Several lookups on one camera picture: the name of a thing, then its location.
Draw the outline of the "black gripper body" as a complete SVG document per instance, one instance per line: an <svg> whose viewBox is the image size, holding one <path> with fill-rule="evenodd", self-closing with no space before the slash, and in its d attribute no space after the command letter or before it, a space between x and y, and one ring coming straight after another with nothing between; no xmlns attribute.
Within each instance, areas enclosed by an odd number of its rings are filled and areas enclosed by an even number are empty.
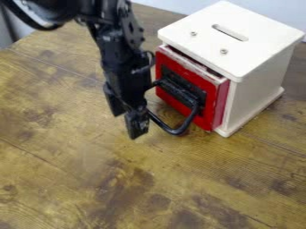
<svg viewBox="0 0 306 229"><path fill-rule="evenodd" d="M126 112L145 106L153 54L141 50L142 27L129 0L93 0L92 13L94 20L86 23L86 28L100 51L105 84L117 93Z"/></svg>

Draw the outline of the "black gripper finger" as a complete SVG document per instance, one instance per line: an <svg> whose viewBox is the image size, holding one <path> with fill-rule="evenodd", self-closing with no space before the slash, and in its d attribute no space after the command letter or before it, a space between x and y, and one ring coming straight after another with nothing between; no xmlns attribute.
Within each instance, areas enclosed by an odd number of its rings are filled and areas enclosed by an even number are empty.
<svg viewBox="0 0 306 229"><path fill-rule="evenodd" d="M108 107L113 116L122 115L125 113L122 102L118 99L118 95L108 84L102 86Z"/></svg>
<svg viewBox="0 0 306 229"><path fill-rule="evenodd" d="M129 138L134 140L148 132L149 116L145 109L141 111L132 110L124 115L125 127Z"/></svg>

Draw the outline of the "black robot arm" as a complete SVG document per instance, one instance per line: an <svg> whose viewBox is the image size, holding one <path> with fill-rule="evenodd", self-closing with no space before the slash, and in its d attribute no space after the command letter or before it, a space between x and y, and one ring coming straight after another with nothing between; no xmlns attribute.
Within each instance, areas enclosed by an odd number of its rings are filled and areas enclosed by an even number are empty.
<svg viewBox="0 0 306 229"><path fill-rule="evenodd" d="M148 132L144 93L152 86L153 53L141 49L142 27L130 0L0 0L33 29L50 31L68 21L84 25L101 55L102 91L110 113L122 115L130 139Z"/></svg>

